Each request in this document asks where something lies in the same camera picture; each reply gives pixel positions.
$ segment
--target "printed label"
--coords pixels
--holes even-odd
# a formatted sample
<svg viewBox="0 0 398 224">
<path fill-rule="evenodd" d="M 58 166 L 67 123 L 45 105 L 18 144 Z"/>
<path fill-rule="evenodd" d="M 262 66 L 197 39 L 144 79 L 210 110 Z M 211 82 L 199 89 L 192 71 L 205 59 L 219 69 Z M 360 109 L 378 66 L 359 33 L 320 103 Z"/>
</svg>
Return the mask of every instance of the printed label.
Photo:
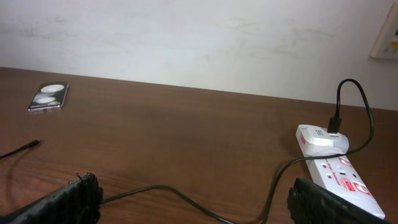
<svg viewBox="0 0 398 224">
<path fill-rule="evenodd" d="M 304 139 L 303 134 L 301 135 L 301 141 L 303 142 L 303 144 L 305 144 L 305 139 Z"/>
<path fill-rule="evenodd" d="M 349 181 L 349 179 L 347 179 L 347 178 L 341 178 L 340 180 L 341 180 L 341 182 L 343 183 L 344 188 L 345 188 L 346 190 L 349 190 L 349 191 L 352 191 L 352 192 L 355 191 L 354 186 L 353 186 L 353 184 L 351 183 L 351 181 Z"/>
<path fill-rule="evenodd" d="M 352 166 L 353 166 L 353 165 L 351 165 L 351 163 L 349 162 L 348 159 L 339 157 L 338 160 L 339 160 L 339 161 L 341 162 L 341 164 L 343 164 L 343 165 L 346 165 L 346 166 L 349 166 L 349 167 L 352 167 Z"/>
</svg>

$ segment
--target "smartphone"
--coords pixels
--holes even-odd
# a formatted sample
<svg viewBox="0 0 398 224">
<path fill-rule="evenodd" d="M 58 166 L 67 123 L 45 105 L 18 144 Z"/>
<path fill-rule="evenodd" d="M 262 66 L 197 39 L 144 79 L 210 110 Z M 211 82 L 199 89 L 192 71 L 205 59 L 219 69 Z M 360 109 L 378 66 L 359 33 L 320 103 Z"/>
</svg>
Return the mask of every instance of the smartphone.
<svg viewBox="0 0 398 224">
<path fill-rule="evenodd" d="M 61 108 L 65 101 L 68 88 L 68 82 L 41 84 L 28 107 L 28 111 Z"/>
</svg>

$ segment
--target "power socket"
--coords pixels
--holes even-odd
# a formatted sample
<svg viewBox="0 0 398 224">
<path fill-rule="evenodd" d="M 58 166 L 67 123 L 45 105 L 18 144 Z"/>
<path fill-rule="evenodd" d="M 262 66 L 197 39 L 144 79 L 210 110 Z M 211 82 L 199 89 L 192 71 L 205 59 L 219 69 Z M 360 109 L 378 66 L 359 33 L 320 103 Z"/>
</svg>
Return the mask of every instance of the power socket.
<svg viewBox="0 0 398 224">
<path fill-rule="evenodd" d="M 307 157 L 308 142 L 302 133 L 303 127 L 304 125 L 298 126 L 296 138 L 303 155 Z M 381 219 L 386 216 L 346 156 L 309 160 L 306 163 L 312 180 L 317 185 Z"/>
</svg>

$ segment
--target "cable connector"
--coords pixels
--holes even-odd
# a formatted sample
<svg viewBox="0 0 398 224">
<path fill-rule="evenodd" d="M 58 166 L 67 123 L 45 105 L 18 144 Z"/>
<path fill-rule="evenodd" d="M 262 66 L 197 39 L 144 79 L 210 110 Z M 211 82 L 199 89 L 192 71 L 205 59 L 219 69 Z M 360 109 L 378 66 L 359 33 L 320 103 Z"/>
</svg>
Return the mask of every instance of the cable connector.
<svg viewBox="0 0 398 224">
<path fill-rule="evenodd" d="M 328 125 L 328 133 L 337 133 L 341 124 L 341 118 L 338 114 L 335 114 L 334 117 L 330 118 Z"/>
</svg>

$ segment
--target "black object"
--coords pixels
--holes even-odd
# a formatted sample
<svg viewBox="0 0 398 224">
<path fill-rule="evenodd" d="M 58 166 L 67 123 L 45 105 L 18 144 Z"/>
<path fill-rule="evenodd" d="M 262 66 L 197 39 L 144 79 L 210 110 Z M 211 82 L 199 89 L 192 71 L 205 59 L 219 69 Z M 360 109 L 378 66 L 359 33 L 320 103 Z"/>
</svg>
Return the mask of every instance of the black object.
<svg viewBox="0 0 398 224">
<path fill-rule="evenodd" d="M 94 174 L 0 217 L 1 224 L 95 224 L 100 219 L 103 190 Z"/>
<path fill-rule="evenodd" d="M 388 224 L 312 181 L 297 178 L 289 190 L 287 208 L 296 224 Z"/>
</svg>

